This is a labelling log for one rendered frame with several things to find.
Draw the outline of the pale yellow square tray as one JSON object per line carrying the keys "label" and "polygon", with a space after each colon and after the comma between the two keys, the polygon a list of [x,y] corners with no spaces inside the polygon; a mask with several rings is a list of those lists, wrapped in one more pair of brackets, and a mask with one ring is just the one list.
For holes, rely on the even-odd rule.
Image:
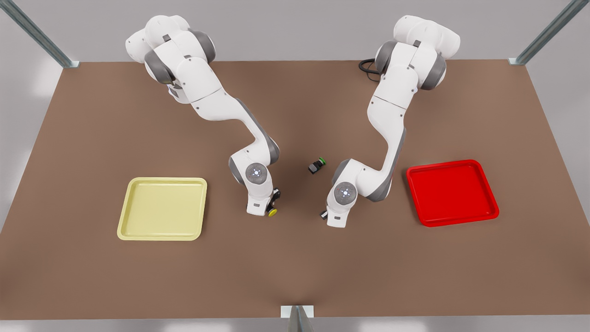
{"label": "pale yellow square tray", "polygon": [[208,183],[203,178],[137,177],[127,186],[121,240],[191,241],[201,235]]}

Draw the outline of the red square tray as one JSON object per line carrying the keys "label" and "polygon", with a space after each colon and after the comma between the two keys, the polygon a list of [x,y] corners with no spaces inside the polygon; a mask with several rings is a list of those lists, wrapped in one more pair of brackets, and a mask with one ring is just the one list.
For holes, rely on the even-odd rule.
{"label": "red square tray", "polygon": [[405,176],[417,216],[426,227],[491,220],[499,206],[476,160],[412,166]]}

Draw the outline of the silver frame post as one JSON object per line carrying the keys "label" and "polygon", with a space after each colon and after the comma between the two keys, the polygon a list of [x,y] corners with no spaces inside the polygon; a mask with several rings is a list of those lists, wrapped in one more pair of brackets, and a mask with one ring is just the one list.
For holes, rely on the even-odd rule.
{"label": "silver frame post", "polygon": [[70,59],[13,0],[0,0],[0,9],[57,61],[63,69],[76,69],[80,66],[80,61]]}
{"label": "silver frame post", "polygon": [[590,0],[571,0],[565,8],[540,32],[540,34],[514,58],[508,58],[508,63],[513,66],[524,66],[542,50],[558,32],[565,27]]}
{"label": "silver frame post", "polygon": [[282,305],[280,317],[289,319],[287,332],[314,332],[309,320],[314,317],[313,305]]}

